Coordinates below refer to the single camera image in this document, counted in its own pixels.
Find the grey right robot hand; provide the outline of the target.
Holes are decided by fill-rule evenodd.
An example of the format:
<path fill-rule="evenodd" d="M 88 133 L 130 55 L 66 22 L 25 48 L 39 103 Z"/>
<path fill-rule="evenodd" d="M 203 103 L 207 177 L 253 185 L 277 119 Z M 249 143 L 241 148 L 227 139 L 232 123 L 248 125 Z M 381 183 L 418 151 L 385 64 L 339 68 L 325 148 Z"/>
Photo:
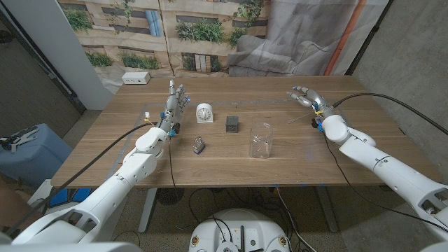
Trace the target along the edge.
<path fill-rule="evenodd" d="M 317 116 L 327 118 L 335 115 L 333 107 L 315 90 L 302 86 L 294 86 L 293 89 L 295 93 L 286 94 L 302 106 L 311 107 Z"/>

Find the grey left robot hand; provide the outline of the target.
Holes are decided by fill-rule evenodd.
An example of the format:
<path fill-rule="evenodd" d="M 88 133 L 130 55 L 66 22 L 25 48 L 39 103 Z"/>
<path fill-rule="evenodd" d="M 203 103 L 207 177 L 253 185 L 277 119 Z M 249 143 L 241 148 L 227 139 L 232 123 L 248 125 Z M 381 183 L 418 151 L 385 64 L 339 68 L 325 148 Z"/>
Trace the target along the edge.
<path fill-rule="evenodd" d="M 169 96 L 157 127 L 164 130 L 170 137 L 179 133 L 179 122 L 182 118 L 183 110 L 190 102 L 190 98 L 188 95 L 185 95 L 185 92 L 183 84 L 175 87 L 174 81 L 169 81 Z"/>

